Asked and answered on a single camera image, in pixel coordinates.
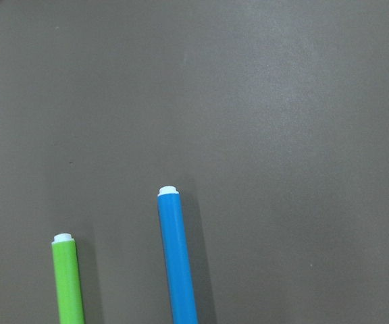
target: gray surface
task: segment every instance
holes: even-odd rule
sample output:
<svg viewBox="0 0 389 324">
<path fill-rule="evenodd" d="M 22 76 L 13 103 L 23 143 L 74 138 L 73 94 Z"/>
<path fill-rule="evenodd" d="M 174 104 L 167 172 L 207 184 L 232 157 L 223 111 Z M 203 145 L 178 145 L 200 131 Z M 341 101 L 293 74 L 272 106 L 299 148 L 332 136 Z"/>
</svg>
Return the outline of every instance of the gray surface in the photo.
<svg viewBox="0 0 389 324">
<path fill-rule="evenodd" d="M 0 1 L 0 323 L 170 323 L 179 187 L 202 323 L 389 323 L 389 1 Z"/>
</svg>

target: blue marker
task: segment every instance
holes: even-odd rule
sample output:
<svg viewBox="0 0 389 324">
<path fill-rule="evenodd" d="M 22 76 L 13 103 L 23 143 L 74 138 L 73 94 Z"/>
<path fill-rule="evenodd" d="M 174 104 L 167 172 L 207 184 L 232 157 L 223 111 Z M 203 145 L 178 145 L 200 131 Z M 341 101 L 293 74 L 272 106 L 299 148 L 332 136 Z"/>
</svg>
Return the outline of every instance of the blue marker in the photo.
<svg viewBox="0 0 389 324">
<path fill-rule="evenodd" d="M 180 194 L 175 187 L 162 187 L 158 203 L 174 324 L 197 324 Z"/>
</svg>

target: blue pen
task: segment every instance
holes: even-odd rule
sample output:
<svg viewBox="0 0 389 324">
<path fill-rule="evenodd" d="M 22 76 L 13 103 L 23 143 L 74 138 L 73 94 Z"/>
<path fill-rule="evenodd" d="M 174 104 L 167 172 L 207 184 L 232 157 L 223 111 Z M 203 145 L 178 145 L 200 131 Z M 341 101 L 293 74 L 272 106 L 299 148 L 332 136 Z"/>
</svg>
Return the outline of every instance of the blue pen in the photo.
<svg viewBox="0 0 389 324">
<path fill-rule="evenodd" d="M 174 324 L 197 324 L 179 192 L 172 186 L 162 187 L 158 204 Z"/>
</svg>

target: green marker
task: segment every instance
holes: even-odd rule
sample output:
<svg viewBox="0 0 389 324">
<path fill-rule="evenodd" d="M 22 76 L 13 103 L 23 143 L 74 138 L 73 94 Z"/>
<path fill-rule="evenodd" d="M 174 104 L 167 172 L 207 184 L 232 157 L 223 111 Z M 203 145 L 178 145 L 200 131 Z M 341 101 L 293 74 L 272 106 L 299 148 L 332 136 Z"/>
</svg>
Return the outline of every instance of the green marker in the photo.
<svg viewBox="0 0 389 324">
<path fill-rule="evenodd" d="M 52 242 L 60 324 L 84 324 L 76 243 L 70 234 Z"/>
</svg>

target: marker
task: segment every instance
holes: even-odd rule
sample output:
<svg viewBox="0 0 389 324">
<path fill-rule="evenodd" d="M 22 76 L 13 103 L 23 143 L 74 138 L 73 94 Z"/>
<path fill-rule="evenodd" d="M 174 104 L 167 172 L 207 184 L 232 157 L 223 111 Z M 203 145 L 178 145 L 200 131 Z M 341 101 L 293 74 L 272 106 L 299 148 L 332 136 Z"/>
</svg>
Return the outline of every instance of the marker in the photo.
<svg viewBox="0 0 389 324">
<path fill-rule="evenodd" d="M 76 243 L 70 234 L 52 242 L 60 324 L 84 324 Z"/>
<path fill-rule="evenodd" d="M 157 200 L 174 324 L 197 324 L 180 194 L 173 186 L 162 187 Z"/>
</svg>

